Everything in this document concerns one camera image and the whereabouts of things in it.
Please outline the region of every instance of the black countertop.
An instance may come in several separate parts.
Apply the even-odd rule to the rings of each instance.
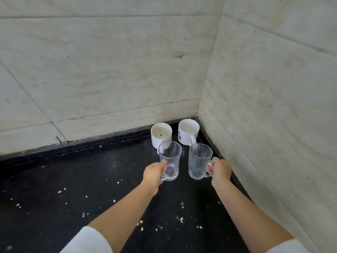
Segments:
[[[160,186],[122,252],[249,252],[211,178],[188,175],[189,147],[182,148],[178,178]],[[60,252],[156,161],[147,136],[50,158],[2,180],[0,252]]]

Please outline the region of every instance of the forearm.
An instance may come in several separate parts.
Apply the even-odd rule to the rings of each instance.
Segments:
[[[107,239],[113,253],[119,253],[152,197],[151,189],[141,183],[122,200],[94,219],[89,226]]]
[[[270,218],[230,181],[216,185],[216,191],[251,253],[265,253],[293,236]]]

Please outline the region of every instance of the white mug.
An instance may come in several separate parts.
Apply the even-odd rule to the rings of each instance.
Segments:
[[[196,137],[199,133],[199,123],[192,119],[184,119],[178,126],[178,140],[186,146],[191,146],[196,143]]]
[[[165,142],[172,140],[172,128],[167,123],[156,123],[151,128],[151,140],[152,145],[155,149],[158,149],[158,146]]]

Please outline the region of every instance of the hand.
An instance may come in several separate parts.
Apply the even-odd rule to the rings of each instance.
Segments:
[[[218,157],[213,157],[211,160],[212,166],[207,166],[206,171],[212,176],[212,186],[217,189],[218,185],[230,181],[232,169],[230,164],[225,160],[220,160]]]
[[[166,170],[166,163],[166,160],[162,160],[159,163],[152,163],[144,170],[142,183],[146,185],[150,190],[153,190],[154,195],[157,194],[159,185],[163,183],[161,181],[161,177]]]

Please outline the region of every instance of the glass mug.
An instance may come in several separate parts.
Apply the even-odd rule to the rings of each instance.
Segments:
[[[213,150],[205,144],[196,143],[190,146],[188,153],[188,174],[191,178],[199,180],[211,175],[206,173],[206,166],[213,166],[210,163]]]
[[[172,181],[178,177],[181,152],[181,145],[175,141],[165,141],[158,146],[157,153],[160,161],[163,159],[167,161],[162,181]]]

